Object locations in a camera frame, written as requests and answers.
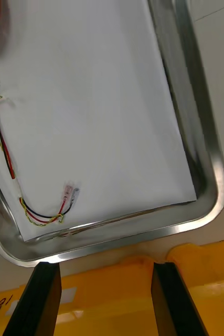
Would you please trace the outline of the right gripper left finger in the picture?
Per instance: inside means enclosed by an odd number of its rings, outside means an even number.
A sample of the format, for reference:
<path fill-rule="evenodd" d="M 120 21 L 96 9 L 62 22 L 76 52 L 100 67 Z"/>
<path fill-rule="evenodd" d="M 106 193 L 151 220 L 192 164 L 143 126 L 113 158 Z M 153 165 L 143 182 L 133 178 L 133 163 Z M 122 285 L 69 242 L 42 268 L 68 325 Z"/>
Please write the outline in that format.
<path fill-rule="evenodd" d="M 3 335 L 54 335 L 61 299 L 59 264 L 40 262 Z"/>

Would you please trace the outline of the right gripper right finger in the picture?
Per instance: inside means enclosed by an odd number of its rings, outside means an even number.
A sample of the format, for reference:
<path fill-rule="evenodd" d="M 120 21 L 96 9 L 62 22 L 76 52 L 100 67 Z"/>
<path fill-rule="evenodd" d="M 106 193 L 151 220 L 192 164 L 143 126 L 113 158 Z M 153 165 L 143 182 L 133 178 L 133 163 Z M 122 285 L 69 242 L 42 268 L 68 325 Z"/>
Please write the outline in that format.
<path fill-rule="evenodd" d="M 159 335 L 208 335 L 174 263 L 154 263 L 151 295 Z"/>

